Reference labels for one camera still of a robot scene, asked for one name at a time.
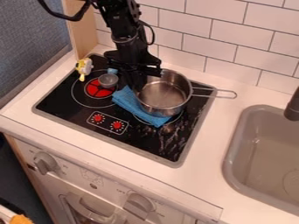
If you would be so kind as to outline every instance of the silver pot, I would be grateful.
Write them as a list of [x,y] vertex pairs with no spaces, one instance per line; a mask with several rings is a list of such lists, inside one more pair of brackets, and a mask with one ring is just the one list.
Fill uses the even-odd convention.
[[[193,89],[221,91],[230,95],[194,94]],[[161,78],[148,76],[147,84],[140,92],[136,93],[136,96],[146,113],[153,116],[166,117],[179,114],[193,96],[235,99],[237,94],[231,90],[192,87],[191,82],[184,75],[164,69],[161,73]]]

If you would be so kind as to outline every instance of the wooden panel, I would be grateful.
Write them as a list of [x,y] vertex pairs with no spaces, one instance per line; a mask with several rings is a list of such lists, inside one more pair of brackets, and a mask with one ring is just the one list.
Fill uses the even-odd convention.
[[49,213],[52,221],[54,222],[54,224],[59,224],[59,222],[55,219],[55,215],[53,214],[50,206],[48,205],[48,203],[46,202],[43,193],[41,192],[41,190],[39,189],[39,184],[36,181],[36,179],[31,175],[30,171],[27,168],[27,164],[25,162],[24,157],[22,156],[20,149],[17,147],[17,144],[14,140],[14,138],[12,136],[9,136],[7,134],[4,134],[7,142],[10,144],[10,147],[12,148],[14,154],[16,155],[16,158],[18,160],[18,162],[21,164],[25,174],[27,175],[28,179],[30,180],[31,184],[33,185],[35,191],[37,192],[40,200],[42,201],[45,210]]
[[[65,14],[73,16],[84,4],[82,1],[63,0]],[[68,31],[77,60],[84,58],[97,44],[94,7],[90,7],[79,22],[67,21]]]

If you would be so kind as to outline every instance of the toy stove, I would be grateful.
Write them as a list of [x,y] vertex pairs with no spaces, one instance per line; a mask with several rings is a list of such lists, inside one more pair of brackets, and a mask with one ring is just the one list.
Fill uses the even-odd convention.
[[[98,77],[107,72],[107,60],[99,55],[89,58],[94,69],[86,81],[79,81],[78,72],[72,71],[35,106],[35,113],[163,164],[181,164],[212,100],[192,97],[180,115],[155,128],[112,102],[112,93],[126,86],[122,75],[118,74],[117,87],[101,87]],[[191,84],[212,89],[196,82]],[[210,95],[212,90],[202,92]]]

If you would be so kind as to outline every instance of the white subway tile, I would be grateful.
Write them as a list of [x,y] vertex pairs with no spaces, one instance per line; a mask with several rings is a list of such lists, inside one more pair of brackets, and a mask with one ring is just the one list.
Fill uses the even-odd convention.
[[94,20],[95,20],[95,25],[96,29],[105,31],[105,32],[111,32],[110,28],[106,26],[106,23],[99,13],[94,13]]
[[184,11],[184,0],[138,0],[137,2],[171,11]]
[[149,25],[157,26],[157,18],[158,18],[157,8],[142,5],[140,7],[140,11],[142,12],[142,15],[140,16],[140,19],[142,21],[146,22]]
[[160,10],[160,27],[174,31],[209,37],[212,20],[179,12]]
[[299,78],[299,67],[296,69],[294,77]]
[[269,4],[274,6],[282,6],[283,0],[242,0],[244,2],[258,3],[258,4]]
[[236,63],[279,74],[293,75],[298,59],[239,46]]
[[115,48],[115,43],[111,39],[111,33],[105,31],[97,31],[98,43],[104,46],[110,46]]
[[231,45],[208,38],[184,35],[183,50],[204,56],[233,61],[236,45]]
[[299,11],[250,3],[245,19],[246,25],[270,30],[299,34]]
[[157,45],[149,45],[149,53],[158,57],[157,48],[158,48]]
[[[156,27],[153,27],[153,29],[156,34],[155,44],[181,49],[182,37],[183,37],[182,33],[176,31],[168,31]],[[148,41],[150,41],[152,37],[150,29],[148,28],[146,29],[146,34],[147,34]]]
[[299,37],[277,32],[270,51],[299,57]]
[[186,12],[242,23],[247,3],[232,0],[188,0]]
[[181,52],[163,46],[159,46],[159,58],[163,62],[199,70],[201,72],[204,70],[205,66],[205,57],[203,56],[188,52]]
[[218,59],[208,59],[205,72],[216,74],[227,79],[244,82],[249,85],[256,85],[261,70],[247,66],[239,66]]
[[216,20],[214,20],[212,24],[212,39],[223,40],[242,46],[251,46],[267,50],[272,36],[272,31],[253,28],[242,24],[231,24]]
[[258,86],[292,95],[299,86],[299,79],[277,73],[262,72]]
[[293,9],[293,10],[299,10],[299,1],[298,0],[286,0],[284,7]]

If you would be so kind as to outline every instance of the gray sink basin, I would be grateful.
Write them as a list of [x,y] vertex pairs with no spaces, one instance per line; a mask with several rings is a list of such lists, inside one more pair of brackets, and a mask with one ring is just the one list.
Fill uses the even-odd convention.
[[258,105],[243,111],[223,164],[229,185],[299,215],[299,122]]

